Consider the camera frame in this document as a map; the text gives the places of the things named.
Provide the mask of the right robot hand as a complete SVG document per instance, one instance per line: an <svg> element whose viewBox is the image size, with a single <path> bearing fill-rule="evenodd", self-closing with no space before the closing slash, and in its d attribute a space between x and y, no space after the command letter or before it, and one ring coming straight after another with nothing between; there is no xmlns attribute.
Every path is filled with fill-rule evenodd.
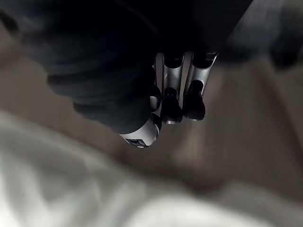
<svg viewBox="0 0 303 227"><path fill-rule="evenodd" d="M205 117L219 52L257 48L294 63L303 45L300 0L3 0L0 19L57 94L127 143L150 146L163 122Z"/></svg>

